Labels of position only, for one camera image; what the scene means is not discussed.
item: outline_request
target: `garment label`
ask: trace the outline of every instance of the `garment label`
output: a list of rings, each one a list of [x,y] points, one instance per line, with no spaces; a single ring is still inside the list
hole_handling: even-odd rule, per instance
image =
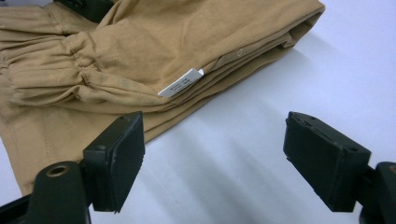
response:
[[[186,74],[170,84],[168,87],[158,93],[159,96],[172,97],[176,93],[182,91],[184,88],[190,86],[196,80],[204,75],[204,70],[197,71],[195,68],[190,69]]]

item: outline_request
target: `round hole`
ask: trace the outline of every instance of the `round hole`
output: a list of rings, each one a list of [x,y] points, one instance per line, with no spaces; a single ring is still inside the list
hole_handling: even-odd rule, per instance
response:
[[[394,174],[396,174],[396,165],[391,165],[391,166],[389,167],[389,169],[390,169]]]
[[[56,176],[64,175],[65,173],[67,173],[68,170],[69,170],[68,166],[64,166],[64,165],[55,166],[47,171],[47,176],[56,177]]]
[[[106,149],[106,146],[99,145],[99,146],[96,146],[96,149],[98,149],[98,150],[105,150],[105,149]]]

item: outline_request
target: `black mount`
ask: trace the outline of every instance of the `black mount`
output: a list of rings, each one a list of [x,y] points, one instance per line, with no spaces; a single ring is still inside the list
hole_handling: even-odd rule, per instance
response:
[[[396,223],[396,163],[368,166],[371,151],[312,116],[289,112],[284,152],[333,212],[363,209],[361,224]]]

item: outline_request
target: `tan pants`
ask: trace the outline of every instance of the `tan pants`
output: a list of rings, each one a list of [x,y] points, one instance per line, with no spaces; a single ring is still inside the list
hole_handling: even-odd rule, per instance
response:
[[[81,160],[120,114],[143,111],[147,141],[166,131],[284,55],[323,11],[317,0],[121,0],[97,25],[57,3],[0,7],[0,134],[22,193],[45,166]]]

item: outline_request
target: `white surface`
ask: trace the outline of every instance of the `white surface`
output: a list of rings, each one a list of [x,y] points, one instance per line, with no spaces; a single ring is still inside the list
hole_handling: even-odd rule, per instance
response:
[[[396,2],[322,1],[287,56],[147,144],[121,213],[92,223],[358,223],[334,214],[282,151],[289,111],[315,116],[396,161]],[[1,151],[0,203],[20,197]]]

